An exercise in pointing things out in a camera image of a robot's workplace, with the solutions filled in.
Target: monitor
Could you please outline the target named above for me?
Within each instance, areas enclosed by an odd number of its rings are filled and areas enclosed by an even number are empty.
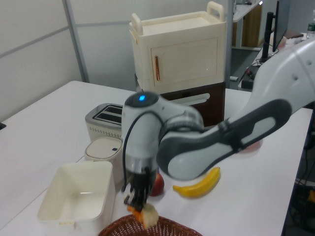
[[[289,20],[290,0],[278,0],[275,15],[275,31],[272,51],[275,52],[280,44],[286,30]]]

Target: cabinet handle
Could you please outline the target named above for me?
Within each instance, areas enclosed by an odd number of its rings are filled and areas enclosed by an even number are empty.
[[[156,61],[157,81],[159,81],[158,57],[154,56],[154,59]]]

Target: white lid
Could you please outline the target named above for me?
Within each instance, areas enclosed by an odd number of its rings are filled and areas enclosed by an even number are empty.
[[[95,139],[86,149],[86,154],[98,159],[106,159],[115,155],[121,148],[122,141],[111,137]]]

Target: toaster slot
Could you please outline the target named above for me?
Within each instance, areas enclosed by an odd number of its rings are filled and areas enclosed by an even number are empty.
[[[122,112],[123,112],[122,108],[114,107],[114,106],[108,106],[108,107],[106,107],[105,111],[106,111],[106,112],[115,113],[115,114],[119,114],[119,115],[121,115]]]
[[[100,113],[95,119],[103,120],[103,121],[112,121],[121,124],[122,117],[114,116],[108,113]]]

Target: basket rim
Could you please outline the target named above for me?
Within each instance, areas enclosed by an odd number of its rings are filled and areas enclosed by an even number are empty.
[[[120,225],[122,225],[124,222],[128,221],[128,220],[132,220],[132,221],[136,221],[134,215],[129,214],[129,215],[125,215],[115,221],[113,221],[111,224],[109,224],[107,227],[105,227],[98,236],[107,236],[109,233],[111,233],[114,229],[118,228]],[[165,218],[163,216],[159,216],[158,217],[158,221],[159,222],[165,222],[168,225],[174,225],[176,228],[180,228],[181,231],[187,233],[188,235],[191,236],[203,236],[202,234],[200,234],[199,232],[197,232],[194,229],[191,229],[185,225],[179,224],[173,220],[170,220],[168,218]]]

